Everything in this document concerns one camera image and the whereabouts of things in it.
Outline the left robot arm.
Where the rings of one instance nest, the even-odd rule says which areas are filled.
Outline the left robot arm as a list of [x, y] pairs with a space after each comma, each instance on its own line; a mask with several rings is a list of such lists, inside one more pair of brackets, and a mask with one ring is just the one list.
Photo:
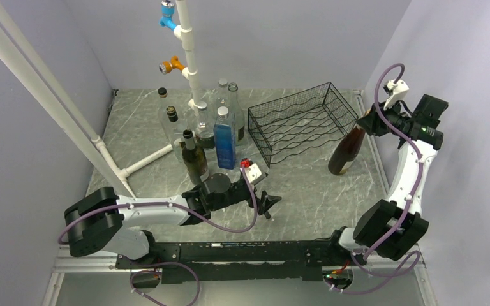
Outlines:
[[66, 227], [58, 242], [68, 245], [73, 257], [107, 251], [148, 268], [157, 261], [158, 250], [152, 234], [136, 231], [136, 226], [206, 222], [216, 227], [211, 221], [213, 211], [243, 201], [256, 216], [269, 218], [269, 209], [282, 198], [266, 191], [257, 196], [255, 182], [262, 179], [263, 175], [243, 173], [232, 182], [225, 174], [215, 173], [193, 189], [169, 198], [130, 198], [116, 194], [113, 187], [101, 187], [65, 210]]

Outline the red wine bottle gold cap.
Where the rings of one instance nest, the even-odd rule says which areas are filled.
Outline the red wine bottle gold cap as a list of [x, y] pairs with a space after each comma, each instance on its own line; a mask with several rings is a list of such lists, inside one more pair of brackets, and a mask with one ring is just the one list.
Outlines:
[[365, 138], [365, 130], [358, 124], [339, 142], [328, 163], [333, 175], [344, 175], [359, 154]]

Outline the green wine bottle silver cap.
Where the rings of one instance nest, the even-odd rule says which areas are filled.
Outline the green wine bottle silver cap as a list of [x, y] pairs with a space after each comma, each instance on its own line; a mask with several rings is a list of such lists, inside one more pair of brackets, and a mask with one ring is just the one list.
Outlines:
[[209, 167], [203, 148], [195, 142], [195, 137], [190, 129], [182, 133], [184, 147], [182, 148], [182, 160], [186, 165], [188, 175], [194, 185], [199, 185], [209, 177]]

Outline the clear frosted wine bottle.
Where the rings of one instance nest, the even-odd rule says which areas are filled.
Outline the clear frosted wine bottle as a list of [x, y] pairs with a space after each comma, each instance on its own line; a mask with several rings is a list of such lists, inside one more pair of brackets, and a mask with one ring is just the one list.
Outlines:
[[238, 101], [238, 85], [235, 82], [228, 84], [228, 102], [235, 117], [236, 142], [238, 145], [245, 136], [245, 113]]

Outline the clear bottle white label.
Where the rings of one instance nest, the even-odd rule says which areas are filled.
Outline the clear bottle white label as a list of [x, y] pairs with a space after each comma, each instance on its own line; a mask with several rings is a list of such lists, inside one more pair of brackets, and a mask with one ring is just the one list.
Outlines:
[[170, 101], [167, 99], [168, 92], [165, 87], [160, 87], [158, 89], [158, 96], [158, 118], [165, 136], [168, 139], [171, 139], [174, 135], [174, 129], [179, 123], [179, 117], [175, 107], [171, 105]]

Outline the blue label clear bottle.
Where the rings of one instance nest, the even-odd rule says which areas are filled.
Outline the blue label clear bottle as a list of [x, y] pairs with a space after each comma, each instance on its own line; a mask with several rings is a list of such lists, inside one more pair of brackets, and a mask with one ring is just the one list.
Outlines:
[[218, 167], [233, 170], [236, 164], [235, 119], [226, 106], [217, 109], [214, 140]]

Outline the clear bottle dark label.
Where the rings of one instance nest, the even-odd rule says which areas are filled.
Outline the clear bottle dark label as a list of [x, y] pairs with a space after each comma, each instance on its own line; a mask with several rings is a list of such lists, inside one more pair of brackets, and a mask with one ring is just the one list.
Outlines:
[[198, 111], [197, 124], [195, 126], [195, 138], [200, 147], [206, 150], [215, 148], [214, 125], [215, 119], [206, 102], [196, 104]]

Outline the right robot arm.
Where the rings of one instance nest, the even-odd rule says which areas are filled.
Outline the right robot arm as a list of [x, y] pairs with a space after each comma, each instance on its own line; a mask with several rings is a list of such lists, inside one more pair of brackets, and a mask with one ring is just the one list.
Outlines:
[[437, 129], [448, 102], [425, 94], [410, 114], [398, 101], [385, 108], [372, 105], [357, 122], [369, 135], [383, 136], [392, 127], [399, 130], [397, 171], [387, 197], [380, 199], [353, 228], [342, 227], [326, 247], [327, 259], [340, 265], [352, 251], [374, 250], [379, 256], [400, 259], [426, 233], [429, 222], [422, 217], [422, 192], [426, 176], [443, 143]]

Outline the round clear glass bottle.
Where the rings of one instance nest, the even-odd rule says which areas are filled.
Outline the round clear glass bottle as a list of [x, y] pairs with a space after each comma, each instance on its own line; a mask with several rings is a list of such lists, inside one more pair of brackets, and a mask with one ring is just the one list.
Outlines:
[[215, 115], [218, 114], [218, 108], [222, 106], [227, 106], [228, 99], [228, 80], [226, 78], [220, 78], [218, 80], [218, 88], [214, 93], [214, 102], [212, 105], [212, 110]]

